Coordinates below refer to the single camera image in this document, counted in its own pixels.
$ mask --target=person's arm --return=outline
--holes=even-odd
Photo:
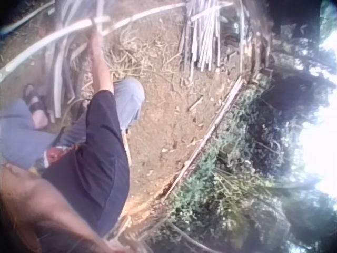
[[[91,59],[94,93],[108,90],[114,94],[110,71],[104,60],[103,38],[98,31],[95,31],[91,38]]]

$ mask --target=person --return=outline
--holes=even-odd
[[[29,85],[24,99],[2,114],[8,163],[0,169],[0,240],[12,241],[14,252],[111,252],[102,238],[116,224],[129,190],[121,133],[139,118],[145,95],[135,79],[111,83],[98,32],[91,48],[95,94],[86,114],[60,138],[39,131],[47,121]],[[55,140],[68,149],[42,177],[29,173]]]

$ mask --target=forearm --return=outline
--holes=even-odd
[[[104,61],[104,54],[102,50],[92,53],[92,73],[93,73],[93,87],[94,93],[101,90],[109,90],[114,93],[114,86],[111,82],[109,68]]]

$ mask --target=leg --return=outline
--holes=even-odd
[[[19,99],[1,114],[1,152],[8,162],[28,170],[56,135],[37,131],[27,104]]]
[[[114,83],[118,120],[121,131],[125,132],[139,119],[142,103],[145,100],[144,89],[136,79],[129,78]],[[82,115],[76,124],[64,133],[57,145],[71,147],[85,141],[86,115]]]

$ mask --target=foot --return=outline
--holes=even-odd
[[[45,128],[48,125],[48,117],[45,106],[40,100],[34,86],[28,84],[24,91],[24,101],[26,102],[35,124],[36,129]]]

